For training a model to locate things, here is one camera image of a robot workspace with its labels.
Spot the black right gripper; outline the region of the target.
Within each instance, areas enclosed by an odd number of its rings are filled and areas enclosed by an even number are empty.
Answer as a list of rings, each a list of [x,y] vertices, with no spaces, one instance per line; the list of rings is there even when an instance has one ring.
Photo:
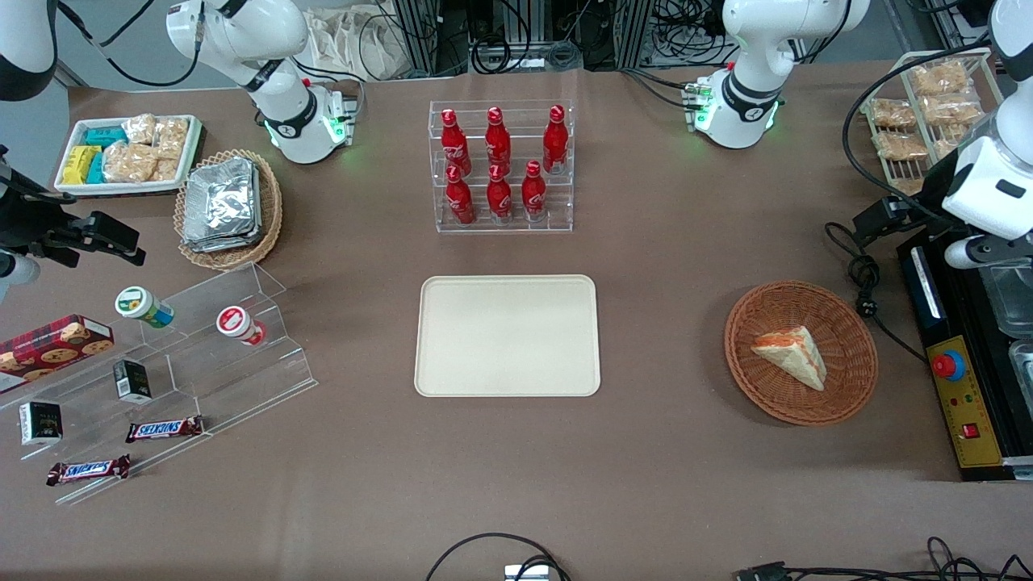
[[[54,261],[67,268],[79,265],[80,253],[68,246],[77,239],[74,214],[59,203],[15,194],[8,189],[1,201],[1,247],[18,255]],[[139,248],[139,232],[104,212],[80,219],[84,253],[105,253],[140,267],[147,253]]]

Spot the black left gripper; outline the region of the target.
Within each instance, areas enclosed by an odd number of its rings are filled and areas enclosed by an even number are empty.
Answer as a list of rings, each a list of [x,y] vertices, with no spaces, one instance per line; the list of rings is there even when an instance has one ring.
[[[879,198],[876,208],[867,208],[855,215],[855,242],[870,245],[909,221],[908,231],[925,228],[933,239],[945,234],[969,236],[971,228],[943,209],[944,198],[951,192],[959,153],[956,148],[926,174],[922,189],[912,198],[926,212],[911,210],[899,196]]]

